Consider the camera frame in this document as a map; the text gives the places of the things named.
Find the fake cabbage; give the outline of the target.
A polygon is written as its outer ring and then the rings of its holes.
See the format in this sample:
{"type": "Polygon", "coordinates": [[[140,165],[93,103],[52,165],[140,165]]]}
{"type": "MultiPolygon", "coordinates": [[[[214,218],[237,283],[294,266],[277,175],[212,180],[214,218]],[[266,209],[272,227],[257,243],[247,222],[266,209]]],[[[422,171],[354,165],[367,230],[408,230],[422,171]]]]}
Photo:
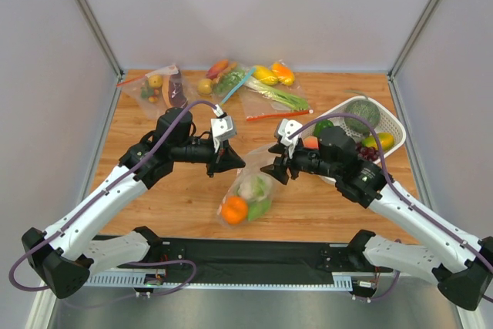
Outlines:
{"type": "Polygon", "coordinates": [[[248,203],[266,199],[273,189],[273,180],[270,176],[258,173],[243,178],[237,189],[238,196],[248,203]]]}

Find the clear white-zip bag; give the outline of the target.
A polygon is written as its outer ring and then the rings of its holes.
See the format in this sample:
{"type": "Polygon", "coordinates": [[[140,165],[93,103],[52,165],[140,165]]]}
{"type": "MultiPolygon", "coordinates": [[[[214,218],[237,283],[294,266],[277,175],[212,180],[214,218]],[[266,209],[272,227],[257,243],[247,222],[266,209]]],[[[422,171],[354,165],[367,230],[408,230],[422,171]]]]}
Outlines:
{"type": "Polygon", "coordinates": [[[272,207],[280,184],[260,168],[270,165],[275,155],[266,144],[245,155],[245,167],[238,169],[236,179],[226,192],[216,212],[224,226],[238,227],[263,217],[272,207]]]}

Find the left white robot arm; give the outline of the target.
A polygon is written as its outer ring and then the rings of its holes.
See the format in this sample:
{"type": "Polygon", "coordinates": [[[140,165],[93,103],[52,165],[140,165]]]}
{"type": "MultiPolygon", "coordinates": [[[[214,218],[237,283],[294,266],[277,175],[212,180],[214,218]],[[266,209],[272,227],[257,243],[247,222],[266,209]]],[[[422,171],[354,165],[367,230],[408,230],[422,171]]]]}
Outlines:
{"type": "Polygon", "coordinates": [[[165,261],[161,239],[148,227],[108,240],[95,237],[120,210],[171,174],[175,163],[202,163],[207,176],[245,166],[229,144],[236,135],[232,117],[219,106],[213,111],[210,130],[197,136],[189,109],[166,110],[156,128],[131,146],[74,210],[44,230],[24,233],[29,265],[57,298],[70,297],[99,272],[165,261]]]}

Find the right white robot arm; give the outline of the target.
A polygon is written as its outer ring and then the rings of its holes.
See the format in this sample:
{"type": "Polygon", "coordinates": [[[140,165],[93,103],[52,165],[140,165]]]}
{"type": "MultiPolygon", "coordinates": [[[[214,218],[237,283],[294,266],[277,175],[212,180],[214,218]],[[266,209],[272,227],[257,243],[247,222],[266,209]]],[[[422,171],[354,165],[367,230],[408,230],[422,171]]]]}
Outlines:
{"type": "Polygon", "coordinates": [[[284,119],[269,151],[273,163],[262,168],[282,184],[301,172],[328,176],[353,203],[393,221],[418,240],[405,245],[361,231],[350,242],[375,267],[388,267],[430,284],[468,311],[478,308],[492,282],[492,238],[467,233],[444,220],[391,179],[384,169],[357,154],[355,141],[339,126],[323,129],[316,149],[304,146],[301,124],[284,119]]]}

